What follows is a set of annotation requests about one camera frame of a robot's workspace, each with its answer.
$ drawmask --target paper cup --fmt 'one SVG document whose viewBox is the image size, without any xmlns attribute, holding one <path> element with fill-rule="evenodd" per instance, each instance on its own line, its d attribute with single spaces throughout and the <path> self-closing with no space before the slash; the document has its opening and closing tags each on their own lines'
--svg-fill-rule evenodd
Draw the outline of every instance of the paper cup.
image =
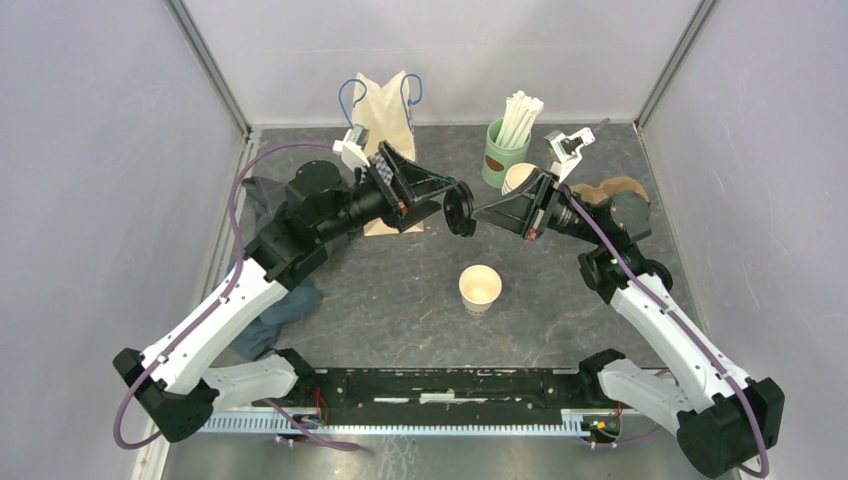
<svg viewBox="0 0 848 480">
<path fill-rule="evenodd" d="M 524 183 L 524 180 L 527 180 L 527 177 L 533 173 L 533 169 L 535 168 L 536 165 L 532 163 L 517 163 L 509 167 L 509 170 L 506 172 L 506 178 L 504 179 L 504 186 L 501 187 L 501 195 L 506 195 L 520 187 Z"/>
<path fill-rule="evenodd" d="M 501 277 L 485 265 L 468 267 L 459 276 L 462 303 L 472 315 L 482 315 L 501 294 Z"/>
</svg>

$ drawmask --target paper bag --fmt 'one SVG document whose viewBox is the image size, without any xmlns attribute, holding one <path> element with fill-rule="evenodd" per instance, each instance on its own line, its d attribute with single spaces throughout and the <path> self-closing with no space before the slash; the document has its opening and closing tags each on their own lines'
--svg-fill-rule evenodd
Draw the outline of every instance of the paper bag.
<svg viewBox="0 0 848 480">
<path fill-rule="evenodd" d="M 377 152 L 377 145 L 381 141 L 389 142 L 395 150 L 410 161 L 415 161 L 415 143 L 412 139 L 412 129 L 406 121 L 404 105 L 409 105 L 409 85 L 403 89 L 401 97 L 401 83 L 405 71 L 401 71 L 389 83 L 382 87 L 377 83 L 365 78 L 362 73 L 357 73 L 356 78 L 365 84 L 356 83 L 353 91 L 354 100 L 362 97 L 353 108 L 353 123 L 362 125 L 368 129 L 368 143 L 363 149 L 365 155 L 371 156 Z M 419 223 L 407 229 L 407 232 L 423 232 L 424 223 Z M 387 235 L 398 233 L 394 228 L 386 226 L 380 219 L 365 225 L 365 236 Z"/>
<path fill-rule="evenodd" d="M 572 192 L 580 195 L 583 201 L 592 205 L 597 205 L 615 194 L 622 192 L 636 192 L 645 201 L 650 202 L 648 193 L 642 187 L 642 184 L 630 177 L 608 178 L 597 187 L 578 183 L 577 185 L 570 185 L 570 188 Z"/>
</svg>

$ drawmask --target blue cloth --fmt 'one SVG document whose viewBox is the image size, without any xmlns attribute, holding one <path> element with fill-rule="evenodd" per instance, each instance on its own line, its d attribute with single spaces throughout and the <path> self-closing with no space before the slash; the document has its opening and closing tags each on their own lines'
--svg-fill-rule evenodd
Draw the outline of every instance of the blue cloth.
<svg viewBox="0 0 848 480">
<path fill-rule="evenodd" d="M 248 360 L 255 360 L 277 343 L 283 325 L 317 310 L 323 297 L 324 294 L 307 278 L 282 300 L 254 318 L 233 340 L 230 348 Z"/>
</svg>

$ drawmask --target purple cable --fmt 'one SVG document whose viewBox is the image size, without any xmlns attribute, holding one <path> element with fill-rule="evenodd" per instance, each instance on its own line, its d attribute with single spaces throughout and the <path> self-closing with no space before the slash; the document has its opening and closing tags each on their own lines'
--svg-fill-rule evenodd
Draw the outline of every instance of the purple cable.
<svg viewBox="0 0 848 480">
<path fill-rule="evenodd" d="M 274 401 L 271 400 L 270 398 L 266 398 L 262 401 L 267 403 L 271 407 L 273 407 L 274 410 L 276 410 L 280 415 L 285 417 L 285 419 L 288 420 L 289 423 L 294 428 L 300 430 L 300 433 L 306 435 L 307 437 L 309 437 L 312 440 L 310 442 L 297 442 L 297 445 L 305 445 L 305 446 L 311 446 L 311 447 L 327 447 L 327 448 L 332 448 L 333 450 L 341 450 L 343 452 L 355 452 L 357 450 L 362 449 L 362 447 L 360 445 L 356 444 L 356 443 L 328 442 L 328 441 L 324 440 L 323 438 L 319 437 L 318 435 L 315 435 L 314 433 L 307 430 L 306 427 L 304 427 L 303 425 L 295 422 L 294 419 L 291 417 L 291 415 L 286 413 L 286 411 L 283 410 L 282 407 L 280 407 L 279 405 L 274 403 Z"/>
<path fill-rule="evenodd" d="M 651 297 L 651 300 L 656 303 L 657 306 L 660 307 L 660 309 L 668 310 L 668 304 L 665 303 L 659 295 L 654 293 L 653 290 L 648 288 L 647 285 L 642 283 L 642 281 L 639 280 L 633 273 L 633 270 L 630 270 L 630 267 L 621 257 L 621 254 L 619 254 L 618 250 L 613 247 L 610 239 L 604 234 L 603 230 L 601 230 L 601 227 L 598 226 L 597 222 L 595 222 L 595 220 L 593 220 L 592 217 L 589 216 L 586 210 L 583 209 L 583 207 L 580 205 L 580 202 L 578 202 L 574 197 L 571 197 L 570 200 L 571 206 L 574 208 L 575 211 L 577 211 L 577 213 L 580 214 L 581 217 L 583 217 L 583 220 L 585 220 L 586 223 L 588 223 L 589 226 L 592 227 L 592 230 L 595 231 L 595 234 L 598 235 L 598 238 L 601 239 L 601 242 L 604 243 L 604 246 L 607 247 L 607 250 L 609 250 L 615 260 L 618 262 L 618 265 L 621 267 L 621 270 L 624 272 L 624 274 L 627 275 L 627 278 L 629 278 L 630 281 L 633 282 L 633 284 L 639 288 L 639 290 L 642 290 L 643 292 L 645 292 L 646 295 Z M 745 410 L 745 416 L 748 417 L 748 423 L 751 424 L 751 430 L 754 434 L 754 441 L 757 443 L 757 452 L 760 455 L 760 462 L 762 464 L 762 467 L 760 468 L 759 472 L 752 470 L 746 467 L 745 465 L 740 465 L 739 469 L 747 473 L 748 475 L 751 475 L 752 477 L 767 477 L 769 473 L 769 461 L 768 454 L 766 453 L 766 442 L 763 439 L 763 433 L 760 431 L 760 425 L 759 422 L 757 422 L 757 417 L 756 415 L 754 415 L 754 409 L 751 408 L 751 402 L 748 401 L 748 397 L 745 396 L 745 392 L 742 391 L 742 387 L 740 387 L 739 384 L 736 383 L 736 380 L 727 375 L 727 369 L 724 368 L 724 365 L 722 365 L 719 359 L 716 358 L 715 355 L 713 355 L 713 352 L 711 352 L 710 349 L 707 348 L 707 346 L 700 339 L 700 337 L 698 337 L 695 332 L 693 332 L 692 329 L 689 328 L 688 325 L 686 325 L 686 323 L 683 321 L 682 318 L 680 318 L 677 312 L 671 310 L 668 312 L 668 314 L 674 320 L 674 323 L 676 323 L 677 326 L 679 326 L 692 340 L 692 342 L 695 343 L 695 345 L 698 347 L 698 350 L 700 350 L 701 353 L 703 353 L 707 357 L 710 363 L 713 364 L 716 371 L 718 371 L 719 375 L 721 375 L 725 379 L 725 381 L 727 381 L 727 384 L 730 385 L 730 388 L 733 390 L 733 393 L 735 393 L 736 396 L 739 398 L 739 402 L 742 404 L 742 409 Z"/>
<path fill-rule="evenodd" d="M 333 148 L 332 145 L 319 142 L 286 143 L 283 145 L 276 146 L 268 150 L 267 152 L 264 152 L 262 155 L 257 155 L 256 158 L 248 162 L 247 166 L 245 166 L 238 173 L 238 175 L 236 175 L 236 180 L 233 182 L 233 187 L 230 190 L 230 198 L 227 202 L 227 213 L 230 217 L 230 226 L 233 230 L 233 235 L 235 236 L 235 248 L 237 252 L 242 252 L 244 250 L 244 239 L 241 236 L 241 228 L 239 227 L 238 219 L 236 218 L 236 200 L 238 197 L 239 186 L 241 185 L 242 180 L 244 180 L 244 178 L 247 176 L 247 173 L 250 171 L 251 168 L 254 167 L 254 165 L 262 161 L 268 155 L 271 155 L 272 153 L 278 152 L 286 148 L 295 147 Z M 233 270 L 232 281 L 230 281 L 230 283 L 227 284 L 226 287 L 224 287 L 224 291 L 222 291 L 220 295 L 221 297 L 226 298 L 230 294 L 230 292 L 233 291 L 233 289 L 236 287 L 236 283 L 238 283 L 238 279 L 241 278 L 241 272 L 243 268 L 244 256 L 237 255 L 236 265 Z M 206 320 L 210 315 L 212 315 L 212 312 L 214 312 L 220 304 L 220 301 L 213 302 L 206 310 L 204 310 L 200 315 L 198 315 L 198 317 L 193 322 L 191 322 L 185 330 L 180 332 L 180 334 L 177 335 L 171 341 L 171 343 L 169 343 L 168 346 L 165 347 L 164 350 L 162 350 L 157 359 L 154 360 L 146 369 L 144 369 L 141 375 L 139 375 L 138 378 L 135 379 L 135 382 L 133 382 L 129 390 L 127 390 L 127 393 L 121 400 L 121 404 L 118 406 L 118 413 L 115 415 L 115 421 L 112 423 L 112 437 L 115 439 L 115 443 L 119 447 L 123 448 L 124 450 L 135 450 L 137 448 L 141 448 L 145 445 L 148 445 L 150 442 L 156 440 L 162 435 L 162 432 L 156 432 L 140 442 L 128 443 L 127 441 L 125 441 L 123 435 L 121 435 L 121 422 L 124 419 L 124 415 L 127 413 L 127 407 L 129 406 L 130 401 L 135 396 L 135 393 L 138 391 L 139 387 L 141 387 L 141 384 L 144 383 L 144 381 L 147 380 L 161 364 L 159 362 L 159 358 L 163 356 L 167 357 L 168 355 L 170 355 L 171 352 L 173 352 L 177 348 L 177 346 L 191 334 L 191 332 L 196 330 L 197 327 L 199 327 L 204 320 Z"/>
</svg>

